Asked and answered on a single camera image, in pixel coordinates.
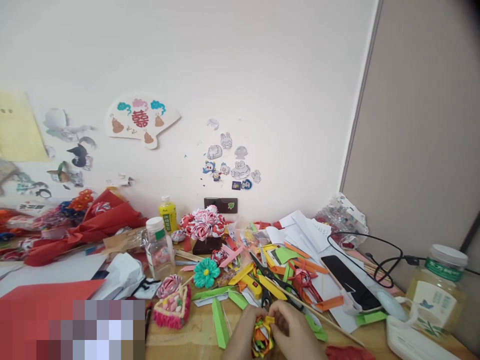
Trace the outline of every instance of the phone screen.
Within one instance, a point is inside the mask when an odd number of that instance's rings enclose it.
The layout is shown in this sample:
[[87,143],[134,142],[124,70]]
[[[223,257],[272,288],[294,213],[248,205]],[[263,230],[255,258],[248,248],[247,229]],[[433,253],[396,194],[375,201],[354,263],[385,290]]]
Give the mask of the phone screen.
[[364,312],[380,308],[382,304],[359,280],[358,277],[339,259],[338,256],[330,255],[321,258],[325,266],[338,280],[347,293],[361,306]]

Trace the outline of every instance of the bottle cap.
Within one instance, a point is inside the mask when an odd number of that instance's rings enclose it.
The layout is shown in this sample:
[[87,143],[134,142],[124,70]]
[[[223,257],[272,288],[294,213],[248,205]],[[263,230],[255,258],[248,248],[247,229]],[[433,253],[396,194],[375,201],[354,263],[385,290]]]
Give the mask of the bottle cap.
[[466,267],[469,262],[469,257],[463,252],[445,245],[433,244],[430,248],[430,254],[442,262],[462,268]]
[[151,232],[162,230],[164,226],[164,219],[160,216],[149,218],[146,221],[146,229]]

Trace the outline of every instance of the yellow bottle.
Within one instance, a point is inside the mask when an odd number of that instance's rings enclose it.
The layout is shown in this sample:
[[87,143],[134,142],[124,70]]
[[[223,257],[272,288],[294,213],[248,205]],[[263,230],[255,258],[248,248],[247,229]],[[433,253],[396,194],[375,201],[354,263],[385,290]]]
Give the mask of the yellow bottle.
[[417,305],[415,327],[438,342],[454,329],[466,296],[459,286],[468,257],[451,247],[434,244],[425,266],[419,266],[406,297]]
[[171,234],[179,229],[177,224],[177,208],[175,204],[170,201],[170,195],[162,196],[161,201],[162,203],[158,208],[158,212],[165,222],[166,232]]

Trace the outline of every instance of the red chinese character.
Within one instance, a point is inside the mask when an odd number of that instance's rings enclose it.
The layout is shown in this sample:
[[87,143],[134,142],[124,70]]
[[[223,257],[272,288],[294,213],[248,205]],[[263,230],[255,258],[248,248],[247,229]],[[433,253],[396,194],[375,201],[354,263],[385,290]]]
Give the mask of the red chinese character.
[[144,128],[149,124],[149,116],[143,110],[134,111],[131,114],[131,120],[137,125],[139,128]]

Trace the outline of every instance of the hand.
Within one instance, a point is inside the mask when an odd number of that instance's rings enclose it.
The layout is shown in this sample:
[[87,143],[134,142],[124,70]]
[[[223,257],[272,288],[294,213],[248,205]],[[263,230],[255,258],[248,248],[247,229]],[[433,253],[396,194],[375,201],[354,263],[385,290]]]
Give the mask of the hand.
[[261,307],[248,305],[241,313],[221,359],[251,360],[255,322],[259,316],[266,315],[267,312]]
[[287,360],[326,360],[305,314],[286,301],[277,300],[270,306],[268,315],[275,318],[271,325],[274,346],[279,347]]

